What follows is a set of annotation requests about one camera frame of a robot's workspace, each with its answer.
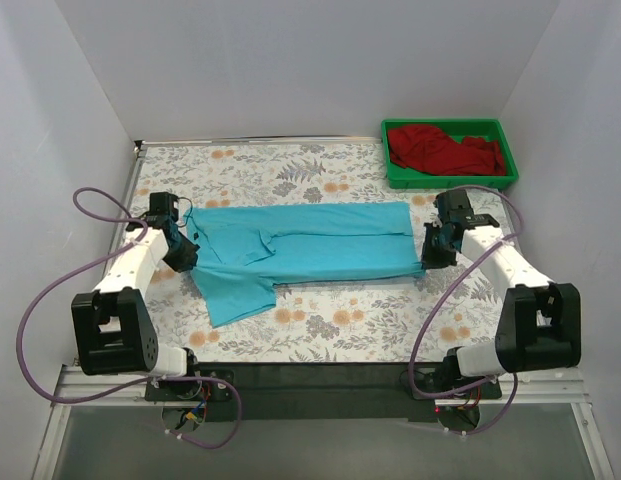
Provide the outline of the turquoise t shirt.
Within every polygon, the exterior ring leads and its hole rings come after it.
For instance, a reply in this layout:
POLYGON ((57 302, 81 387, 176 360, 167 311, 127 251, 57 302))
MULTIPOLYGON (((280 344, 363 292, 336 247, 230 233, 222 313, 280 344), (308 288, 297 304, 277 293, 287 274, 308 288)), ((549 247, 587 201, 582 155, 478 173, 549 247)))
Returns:
POLYGON ((279 285, 421 277, 403 202, 192 208, 191 272, 213 327, 270 310, 279 285))

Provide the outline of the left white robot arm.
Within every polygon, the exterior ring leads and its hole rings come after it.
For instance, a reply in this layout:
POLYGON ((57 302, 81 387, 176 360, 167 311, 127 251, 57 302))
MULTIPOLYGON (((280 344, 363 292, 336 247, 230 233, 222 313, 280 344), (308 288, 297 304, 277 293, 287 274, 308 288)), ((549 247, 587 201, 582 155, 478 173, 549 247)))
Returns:
POLYGON ((129 222, 123 246, 104 278, 71 303, 80 366, 87 375, 137 373, 168 377, 168 387, 183 400, 195 398, 203 386, 194 369, 196 357, 185 347, 160 343, 146 307, 152 277, 164 263, 176 273, 197 263, 198 246, 179 230, 179 197, 152 193, 141 219, 129 222))

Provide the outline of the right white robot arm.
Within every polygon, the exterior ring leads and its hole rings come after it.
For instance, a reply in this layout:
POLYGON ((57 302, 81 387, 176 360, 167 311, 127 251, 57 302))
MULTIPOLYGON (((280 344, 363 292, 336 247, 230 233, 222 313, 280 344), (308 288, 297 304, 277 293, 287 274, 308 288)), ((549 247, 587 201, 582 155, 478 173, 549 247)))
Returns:
POLYGON ((437 215, 425 226, 424 269, 470 260, 502 301, 493 339, 448 351, 429 387, 465 397, 485 378, 571 368, 581 360, 581 296, 571 283, 557 283, 534 268, 512 245, 499 222, 479 214, 468 194, 455 188, 434 200, 437 215))

